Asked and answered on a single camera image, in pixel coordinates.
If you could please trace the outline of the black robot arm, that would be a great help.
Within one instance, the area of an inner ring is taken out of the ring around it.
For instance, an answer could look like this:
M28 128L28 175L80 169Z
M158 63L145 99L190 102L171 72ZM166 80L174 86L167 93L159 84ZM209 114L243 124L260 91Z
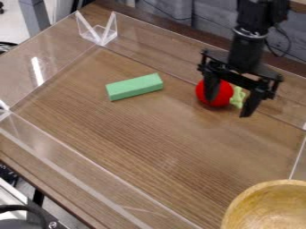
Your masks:
M262 64L269 30L289 18L289 0L237 0L237 25L233 28L230 51L205 49L198 71L205 80L203 96L211 103L221 91L221 82L250 91L241 117L250 117L264 100L277 95L284 76Z

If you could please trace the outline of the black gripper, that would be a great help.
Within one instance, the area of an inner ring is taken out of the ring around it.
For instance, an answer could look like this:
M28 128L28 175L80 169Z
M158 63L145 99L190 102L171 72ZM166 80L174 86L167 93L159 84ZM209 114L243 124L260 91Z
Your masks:
M202 60L198 64L198 70L202 72L205 80L206 99L213 102L219 93L221 82L230 82L251 91L239 115L241 118L250 117L261 102L276 97L284 76L265 64L260 64L253 70L242 72L230 66L226 51L203 49L201 54Z

